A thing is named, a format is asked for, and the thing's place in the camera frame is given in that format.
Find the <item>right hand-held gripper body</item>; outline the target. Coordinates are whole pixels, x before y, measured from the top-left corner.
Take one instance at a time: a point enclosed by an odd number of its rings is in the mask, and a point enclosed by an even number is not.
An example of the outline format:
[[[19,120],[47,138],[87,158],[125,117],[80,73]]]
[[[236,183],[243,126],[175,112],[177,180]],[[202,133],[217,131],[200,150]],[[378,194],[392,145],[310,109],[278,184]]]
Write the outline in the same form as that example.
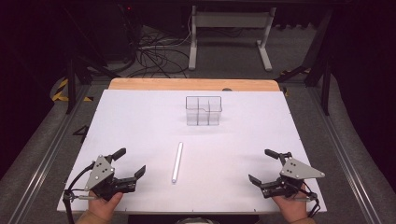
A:
[[[261,184],[261,191],[264,198],[284,196],[296,199],[301,192],[305,199],[316,199],[318,195],[311,190],[302,189],[306,179],[324,177],[325,174],[294,158],[286,160],[280,171],[280,177],[270,183]]]

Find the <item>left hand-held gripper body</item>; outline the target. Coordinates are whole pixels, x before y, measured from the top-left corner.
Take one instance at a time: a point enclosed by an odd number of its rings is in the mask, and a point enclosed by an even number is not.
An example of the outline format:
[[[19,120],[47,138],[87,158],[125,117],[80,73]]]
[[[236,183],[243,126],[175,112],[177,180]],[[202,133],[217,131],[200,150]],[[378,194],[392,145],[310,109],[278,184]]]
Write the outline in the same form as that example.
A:
[[[100,155],[93,164],[84,190],[92,191],[96,196],[106,201],[109,201],[118,192],[135,192],[137,182],[135,177],[118,179],[114,176],[115,168],[111,162],[119,158],[120,156]]]

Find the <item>white pen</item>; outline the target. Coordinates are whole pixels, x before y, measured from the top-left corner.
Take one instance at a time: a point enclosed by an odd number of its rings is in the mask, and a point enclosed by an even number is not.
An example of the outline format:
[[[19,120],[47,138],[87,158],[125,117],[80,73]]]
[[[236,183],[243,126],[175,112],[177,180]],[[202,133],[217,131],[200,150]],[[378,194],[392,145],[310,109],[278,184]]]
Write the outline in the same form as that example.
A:
[[[174,164],[174,170],[172,174],[172,183],[177,182],[177,176],[178,176],[178,170],[180,166],[180,161],[181,161],[181,155],[182,155],[182,150],[183,150],[183,143],[179,142],[178,147],[177,147],[177,156]]]

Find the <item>clear plastic pen holder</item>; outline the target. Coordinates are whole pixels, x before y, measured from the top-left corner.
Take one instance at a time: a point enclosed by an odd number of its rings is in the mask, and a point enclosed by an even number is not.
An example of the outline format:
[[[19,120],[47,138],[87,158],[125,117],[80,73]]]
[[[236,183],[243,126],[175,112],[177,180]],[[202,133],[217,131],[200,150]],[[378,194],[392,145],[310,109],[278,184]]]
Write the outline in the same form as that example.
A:
[[[187,96],[185,109],[189,126],[218,126],[222,99],[220,96]]]

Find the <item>person's left hand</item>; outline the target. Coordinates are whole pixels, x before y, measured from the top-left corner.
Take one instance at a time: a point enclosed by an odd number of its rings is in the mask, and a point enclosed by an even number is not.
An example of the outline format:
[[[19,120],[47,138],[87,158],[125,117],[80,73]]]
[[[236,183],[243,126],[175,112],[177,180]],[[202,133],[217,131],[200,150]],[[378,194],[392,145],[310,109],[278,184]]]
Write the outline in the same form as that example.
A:
[[[123,194],[118,192],[109,201],[102,198],[91,200],[88,202],[88,210],[97,217],[105,221],[110,221],[122,197]]]

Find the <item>person's right hand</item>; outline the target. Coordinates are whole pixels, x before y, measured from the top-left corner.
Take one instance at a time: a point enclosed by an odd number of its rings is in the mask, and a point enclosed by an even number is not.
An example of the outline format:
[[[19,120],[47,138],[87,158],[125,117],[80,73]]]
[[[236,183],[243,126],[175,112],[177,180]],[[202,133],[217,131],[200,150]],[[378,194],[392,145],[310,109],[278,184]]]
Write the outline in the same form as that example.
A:
[[[306,213],[306,202],[296,201],[296,198],[303,198],[304,194],[298,192],[294,196],[285,198],[282,196],[273,197],[273,201],[279,207],[279,210],[285,218],[285,220],[290,224],[292,221],[299,220],[301,218],[308,217]]]

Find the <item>white board sheet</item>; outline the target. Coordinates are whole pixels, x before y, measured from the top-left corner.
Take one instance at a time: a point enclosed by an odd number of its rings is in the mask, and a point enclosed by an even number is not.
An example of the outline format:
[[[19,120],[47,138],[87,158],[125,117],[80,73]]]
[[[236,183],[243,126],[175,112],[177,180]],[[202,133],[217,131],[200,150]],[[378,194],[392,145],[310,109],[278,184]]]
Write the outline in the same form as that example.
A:
[[[248,179],[279,177],[281,162],[264,150],[290,152],[308,163],[290,109],[280,91],[221,91],[218,126],[189,126],[187,91],[106,90],[68,178],[84,189],[83,169],[98,156],[125,147],[114,161],[117,178],[146,166],[136,191],[118,211],[127,214],[265,214],[277,207]],[[177,182],[172,174],[183,143]]]

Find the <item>black metal stand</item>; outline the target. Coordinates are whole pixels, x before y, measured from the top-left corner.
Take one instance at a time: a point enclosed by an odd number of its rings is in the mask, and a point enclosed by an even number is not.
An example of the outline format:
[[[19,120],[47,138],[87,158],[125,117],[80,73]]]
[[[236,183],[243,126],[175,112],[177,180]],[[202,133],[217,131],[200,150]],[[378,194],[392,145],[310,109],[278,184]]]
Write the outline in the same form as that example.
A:
[[[332,17],[332,9],[328,9],[319,24],[313,41],[306,53],[303,63],[291,71],[285,71],[276,78],[277,83],[282,83],[302,72],[309,70],[304,80],[306,87],[314,87],[322,79],[320,106],[326,116],[329,115],[329,91],[331,82],[330,51],[326,47],[325,37]]]
[[[76,78],[83,85],[90,85],[92,76],[89,67],[110,79],[118,75],[106,69],[103,56],[98,52],[94,44],[83,32],[72,14],[65,5],[61,5],[64,17],[65,52],[67,55],[67,79],[68,79],[68,108],[67,114],[77,106]]]

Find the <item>yellow black striped tape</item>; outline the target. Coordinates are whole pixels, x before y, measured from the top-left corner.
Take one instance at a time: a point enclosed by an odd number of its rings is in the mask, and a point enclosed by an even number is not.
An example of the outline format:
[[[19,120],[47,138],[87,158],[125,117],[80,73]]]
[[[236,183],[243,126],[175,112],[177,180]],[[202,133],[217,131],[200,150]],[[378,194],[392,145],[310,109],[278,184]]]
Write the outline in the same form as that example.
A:
[[[53,102],[55,102],[55,101],[68,102],[69,101],[69,98],[67,96],[63,96],[63,91],[65,90],[65,87],[66,87],[67,83],[68,83],[68,79],[65,77],[60,82],[57,90],[55,91],[55,93],[51,97],[51,100]]]

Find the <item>white metal stand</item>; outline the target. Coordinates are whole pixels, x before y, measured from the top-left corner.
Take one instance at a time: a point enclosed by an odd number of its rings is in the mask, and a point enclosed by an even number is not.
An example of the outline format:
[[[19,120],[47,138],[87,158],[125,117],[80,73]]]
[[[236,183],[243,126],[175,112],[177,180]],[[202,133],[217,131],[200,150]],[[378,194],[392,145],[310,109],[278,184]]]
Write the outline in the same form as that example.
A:
[[[268,12],[205,12],[199,11],[197,6],[191,7],[191,46],[188,68],[194,70],[197,60],[197,29],[198,28],[262,28],[262,39],[256,41],[266,71],[272,71],[266,43],[276,15],[276,8],[271,7]]]

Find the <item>aluminium rail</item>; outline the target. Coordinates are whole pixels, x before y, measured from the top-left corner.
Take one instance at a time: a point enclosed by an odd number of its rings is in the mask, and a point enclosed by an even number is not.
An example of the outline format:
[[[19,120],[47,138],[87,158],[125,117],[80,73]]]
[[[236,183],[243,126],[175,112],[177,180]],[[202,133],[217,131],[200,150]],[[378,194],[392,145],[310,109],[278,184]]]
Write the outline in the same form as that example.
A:
[[[90,85],[82,85],[77,91],[76,103],[71,109],[71,112],[69,114],[63,114],[62,122],[57,128],[56,133],[52,138],[49,147],[47,148],[46,154],[43,156],[43,159],[35,169],[35,172],[29,181],[28,187],[23,192],[23,195],[21,196],[21,199],[7,224],[22,224],[24,221],[28,210],[30,209],[36,195],[43,185],[48,172],[50,171],[50,167],[58,154],[60,145],[64,140],[65,133],[68,130],[70,123],[76,114],[76,111],[83,102],[84,96],[89,89]]]
[[[360,175],[347,155],[346,149],[332,123],[331,117],[327,116],[321,107],[321,101],[318,92],[314,88],[307,88],[307,91],[325,124],[326,132],[330,135],[334,153],[344,171],[347,182],[361,208],[366,222],[368,224],[383,224],[375,210],[366,188],[363,186]]]

